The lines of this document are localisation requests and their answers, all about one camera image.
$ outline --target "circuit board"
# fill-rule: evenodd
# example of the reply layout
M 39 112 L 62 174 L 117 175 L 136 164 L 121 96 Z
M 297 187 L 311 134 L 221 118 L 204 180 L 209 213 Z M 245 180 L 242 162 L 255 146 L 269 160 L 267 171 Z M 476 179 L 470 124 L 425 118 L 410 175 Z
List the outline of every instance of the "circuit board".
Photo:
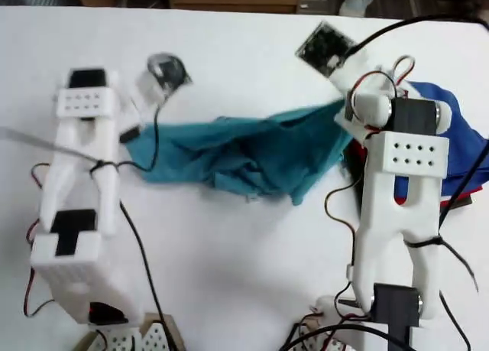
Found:
M 296 55 L 323 76 L 329 77 L 355 42 L 327 22 L 322 22 L 299 48 Z

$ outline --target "teal cloth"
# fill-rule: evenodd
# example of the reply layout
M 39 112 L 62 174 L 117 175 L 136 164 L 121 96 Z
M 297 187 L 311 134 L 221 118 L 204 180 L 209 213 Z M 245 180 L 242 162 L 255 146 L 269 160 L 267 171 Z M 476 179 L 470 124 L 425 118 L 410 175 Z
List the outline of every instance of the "teal cloth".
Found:
M 351 137 L 333 121 L 343 101 L 297 109 L 267 119 L 226 118 L 159 125 L 153 183 L 203 182 L 249 197 L 289 194 L 294 205 L 342 156 Z M 154 153 L 154 126 L 126 144 L 146 166 Z

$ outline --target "blue cloth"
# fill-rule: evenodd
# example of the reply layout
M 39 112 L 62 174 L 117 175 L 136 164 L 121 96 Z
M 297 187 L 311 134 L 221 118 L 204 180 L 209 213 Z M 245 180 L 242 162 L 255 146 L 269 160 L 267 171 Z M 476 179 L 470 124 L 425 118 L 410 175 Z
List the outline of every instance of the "blue cloth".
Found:
M 290 195 L 294 205 L 342 156 L 351 137 L 333 118 L 343 101 L 271 116 L 218 118 L 189 125 L 159 125 L 156 167 L 143 178 L 154 183 L 203 182 L 256 197 Z M 147 165 L 154 127 L 126 144 L 132 160 Z
M 449 167 L 447 178 L 443 181 L 442 195 L 451 196 L 457 189 L 465 173 L 467 173 L 481 153 L 486 144 L 486 140 L 472 129 L 464 117 L 461 116 L 460 105 L 453 93 L 432 83 L 411 82 L 411 84 L 418 90 L 421 96 L 427 99 L 444 101 L 452 109 L 452 124 L 449 130 L 442 135 L 450 140 Z M 488 180 L 489 158 L 486 158 L 464 192 L 474 190 Z M 396 178 L 394 195 L 395 197 L 407 196 L 407 178 Z

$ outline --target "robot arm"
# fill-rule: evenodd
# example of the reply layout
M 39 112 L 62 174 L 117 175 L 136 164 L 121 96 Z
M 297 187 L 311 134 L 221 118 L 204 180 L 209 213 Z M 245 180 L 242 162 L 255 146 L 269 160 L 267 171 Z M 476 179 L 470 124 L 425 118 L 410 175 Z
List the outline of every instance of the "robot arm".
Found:
M 57 98 L 56 144 L 94 161 L 117 161 L 120 114 L 113 77 L 103 69 L 74 70 Z M 31 264 L 47 280 L 53 298 L 78 323 L 138 325 L 143 319 L 138 292 L 105 250 L 118 227 L 115 167 L 106 165 L 93 173 L 96 207 L 67 210 L 64 206 L 77 177 L 88 174 L 93 165 L 54 153 L 40 204 L 43 232 L 35 237 Z
M 419 350 L 442 349 L 429 324 L 438 310 L 439 247 L 409 249 L 413 262 L 412 287 L 376 284 L 380 254 L 394 236 L 423 242 L 438 235 L 442 179 L 447 173 L 449 141 L 439 137 L 451 122 L 443 102 L 423 99 L 393 70 L 381 72 L 364 51 L 345 59 L 355 43 L 329 24 L 322 23 L 297 55 L 326 76 L 345 97 L 335 121 L 368 150 L 364 190 L 355 242 L 355 267 L 348 280 L 358 305 L 371 321 L 362 322 Z M 408 197 L 402 206 L 393 198 L 396 176 L 408 177 Z M 344 314 L 357 307 L 339 304 Z M 321 297 L 316 308 L 325 316 L 323 326 L 339 320 L 331 297 Z M 367 333 L 344 332 L 345 343 L 357 351 L 397 350 Z M 318 349 L 322 349 L 321 340 Z

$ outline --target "white table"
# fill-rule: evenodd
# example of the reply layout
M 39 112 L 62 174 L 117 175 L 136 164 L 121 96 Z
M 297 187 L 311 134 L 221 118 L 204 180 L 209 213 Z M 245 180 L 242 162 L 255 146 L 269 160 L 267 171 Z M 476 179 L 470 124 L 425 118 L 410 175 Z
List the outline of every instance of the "white table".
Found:
M 391 23 L 327 18 L 359 41 Z M 42 138 L 54 136 L 52 102 L 57 81 L 71 67 L 103 65 L 133 85 L 148 55 L 181 57 L 194 85 L 164 109 L 166 122 L 210 121 L 220 115 L 258 116 L 338 97 L 333 86 L 297 60 L 296 49 L 322 20 L 317 16 L 218 14 L 189 11 L 86 8 L 0 8 L 0 125 Z M 489 37 L 469 24 L 425 23 L 398 30 L 371 44 L 379 62 L 402 54 L 416 57 L 410 79 L 438 83 L 458 97 L 465 118 L 483 135 L 489 130 L 487 71 Z M 33 320 L 21 314 L 28 278 L 24 242 L 40 194 L 28 171 L 50 153 L 0 141 L 0 339 L 8 349 L 62 350 L 86 332 L 57 306 Z M 246 203 L 242 197 L 201 186 L 149 185 L 122 173 L 122 199 L 144 240 L 165 312 L 175 316 L 190 351 L 270 351 L 284 341 L 291 323 L 322 294 L 345 284 L 350 257 L 348 230 L 325 217 L 322 201 L 345 179 L 333 168 L 301 206 L 289 199 Z M 488 190 L 475 204 L 455 211 L 444 234 L 473 265 L 481 286 L 444 253 L 442 286 L 474 350 L 489 336 Z M 353 192 L 331 203 L 357 223 Z M 114 256 L 135 281 L 141 301 L 154 304 L 129 228 L 121 225 Z M 380 279 L 406 283 L 407 254 L 390 250 Z M 31 306 L 49 297 L 38 281 Z M 464 346 L 446 316 L 440 316 L 453 350 Z

